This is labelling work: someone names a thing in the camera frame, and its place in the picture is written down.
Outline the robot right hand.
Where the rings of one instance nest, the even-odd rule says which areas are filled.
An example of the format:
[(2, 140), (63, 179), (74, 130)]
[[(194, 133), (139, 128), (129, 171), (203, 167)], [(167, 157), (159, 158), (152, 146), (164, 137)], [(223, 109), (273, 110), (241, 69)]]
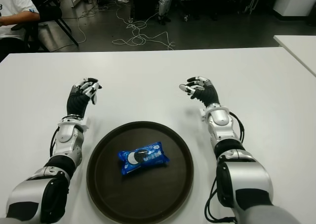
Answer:
[(212, 104), (220, 104), (218, 93), (213, 83), (205, 77), (191, 77), (187, 79), (186, 84), (180, 84), (179, 88), (190, 96), (190, 99), (199, 100), (205, 107)]

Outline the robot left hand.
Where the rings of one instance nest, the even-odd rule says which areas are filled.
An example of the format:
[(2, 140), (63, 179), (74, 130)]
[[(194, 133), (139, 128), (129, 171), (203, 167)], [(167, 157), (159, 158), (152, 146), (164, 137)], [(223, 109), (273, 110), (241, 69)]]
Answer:
[(67, 100), (67, 115), (83, 119), (89, 102), (96, 104), (97, 91), (101, 88), (102, 86), (95, 78), (83, 78), (73, 85)]

